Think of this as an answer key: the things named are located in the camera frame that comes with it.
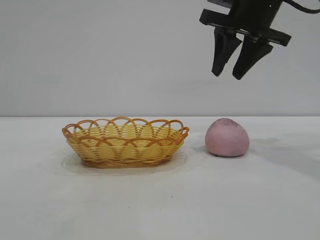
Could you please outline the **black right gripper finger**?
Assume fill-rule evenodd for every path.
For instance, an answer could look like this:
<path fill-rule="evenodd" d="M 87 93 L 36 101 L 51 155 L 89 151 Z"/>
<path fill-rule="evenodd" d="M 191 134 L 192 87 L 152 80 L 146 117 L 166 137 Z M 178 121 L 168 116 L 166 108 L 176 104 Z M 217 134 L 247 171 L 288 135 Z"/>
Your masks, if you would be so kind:
<path fill-rule="evenodd" d="M 249 36 L 245 36 L 239 57 L 235 63 L 232 75 L 241 80 L 242 77 L 264 56 L 273 50 L 273 46 L 267 41 L 254 41 Z"/>
<path fill-rule="evenodd" d="M 237 47 L 242 43 L 233 30 L 222 27 L 214 29 L 214 56 L 211 72 L 218 77 Z"/>

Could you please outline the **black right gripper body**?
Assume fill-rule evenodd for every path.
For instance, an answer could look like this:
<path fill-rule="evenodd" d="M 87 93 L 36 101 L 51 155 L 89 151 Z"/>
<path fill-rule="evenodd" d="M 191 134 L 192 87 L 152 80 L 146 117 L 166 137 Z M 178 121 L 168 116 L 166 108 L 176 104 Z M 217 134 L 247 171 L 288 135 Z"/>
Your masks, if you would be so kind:
<path fill-rule="evenodd" d="M 228 14 L 204 9 L 199 21 L 204 25 L 228 29 L 261 40 L 287 46 L 291 36 L 272 29 L 271 25 L 282 4 L 281 0 L 210 0 L 229 9 Z"/>

